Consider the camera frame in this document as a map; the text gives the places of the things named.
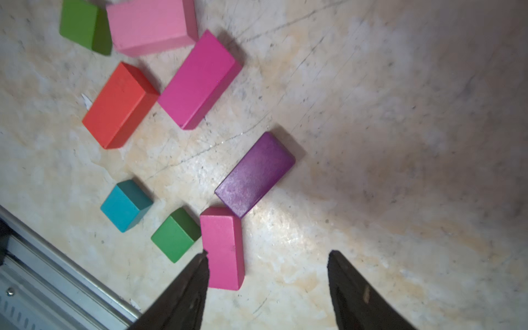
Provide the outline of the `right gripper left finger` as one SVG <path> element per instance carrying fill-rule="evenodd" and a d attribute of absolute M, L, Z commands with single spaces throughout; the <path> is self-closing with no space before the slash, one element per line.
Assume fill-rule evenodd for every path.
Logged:
<path fill-rule="evenodd" d="M 209 278 L 207 251 L 203 251 L 189 262 L 129 330 L 200 329 Z"/>

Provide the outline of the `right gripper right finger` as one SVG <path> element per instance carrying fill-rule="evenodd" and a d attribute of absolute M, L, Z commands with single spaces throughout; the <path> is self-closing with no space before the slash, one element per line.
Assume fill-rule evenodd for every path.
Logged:
<path fill-rule="evenodd" d="M 339 329 L 414 329 L 338 250 L 329 253 L 329 291 Z"/>

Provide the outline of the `purple block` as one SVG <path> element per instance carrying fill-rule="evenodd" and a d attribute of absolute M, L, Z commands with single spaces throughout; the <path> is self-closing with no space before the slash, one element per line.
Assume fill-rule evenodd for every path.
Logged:
<path fill-rule="evenodd" d="M 243 218 L 295 163 L 293 154 L 272 133 L 265 132 L 214 193 L 237 217 Z"/>

